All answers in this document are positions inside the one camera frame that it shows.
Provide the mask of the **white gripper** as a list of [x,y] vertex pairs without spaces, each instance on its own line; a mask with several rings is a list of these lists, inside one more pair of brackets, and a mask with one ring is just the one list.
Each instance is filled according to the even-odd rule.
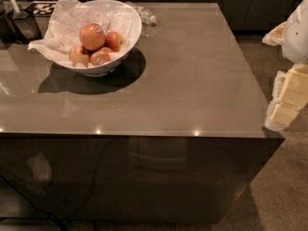
[[287,72],[274,78],[265,127],[283,131],[308,104],[308,0],[302,0],[285,22],[269,33],[262,43],[281,46],[285,59],[295,63]]

